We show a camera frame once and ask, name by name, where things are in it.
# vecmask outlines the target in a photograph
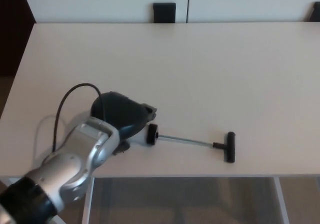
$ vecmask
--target white table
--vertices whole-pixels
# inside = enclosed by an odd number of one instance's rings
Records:
[[[0,176],[18,177],[51,150],[54,115],[91,82],[156,108],[161,134],[223,142],[223,151],[132,144],[95,177],[272,176],[320,173],[317,23],[35,24],[0,120]],[[66,101],[58,140],[96,93]]]

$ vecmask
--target black knob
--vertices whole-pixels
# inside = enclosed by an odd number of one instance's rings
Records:
[[[228,163],[234,163],[235,162],[235,136],[236,134],[234,132],[228,132],[226,136],[226,144],[221,143],[213,143],[214,148],[223,149],[226,156],[226,161]]]

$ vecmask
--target cabinet door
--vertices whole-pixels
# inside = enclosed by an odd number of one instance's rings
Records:
[[[152,22],[153,2],[175,2],[185,22],[188,0],[28,0],[37,22]]]
[[[189,22],[301,21],[317,0],[190,0]]]

